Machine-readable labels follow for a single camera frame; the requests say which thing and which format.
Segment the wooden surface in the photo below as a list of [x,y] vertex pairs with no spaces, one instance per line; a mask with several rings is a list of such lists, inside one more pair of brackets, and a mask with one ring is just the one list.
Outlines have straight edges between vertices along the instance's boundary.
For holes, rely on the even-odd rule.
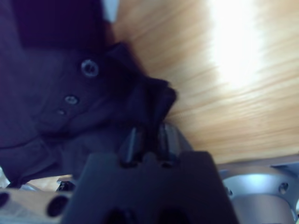
[[168,119],[217,163],[299,151],[298,0],[120,0],[114,31],[179,93]]

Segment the dark fabric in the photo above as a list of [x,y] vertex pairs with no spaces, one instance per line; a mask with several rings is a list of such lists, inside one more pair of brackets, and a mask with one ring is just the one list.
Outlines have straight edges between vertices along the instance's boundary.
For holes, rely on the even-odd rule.
[[[26,26],[20,24],[28,12],[20,13],[18,7],[36,8],[13,1],[15,13],[10,0],[0,3],[0,166],[12,186],[48,176],[78,177],[90,153],[117,153],[133,127],[145,130],[151,142],[176,98],[168,83],[145,76],[124,43],[91,53],[88,32],[73,49],[36,48],[40,42],[35,48],[24,46],[35,38],[48,42],[49,34],[36,36],[34,27],[32,36],[24,35]],[[69,1],[61,2],[66,6]],[[51,40],[68,38],[63,34]],[[97,63],[96,78],[82,74],[86,59]],[[69,95],[78,104],[66,103]]]
[[104,49],[100,0],[12,0],[26,47]]

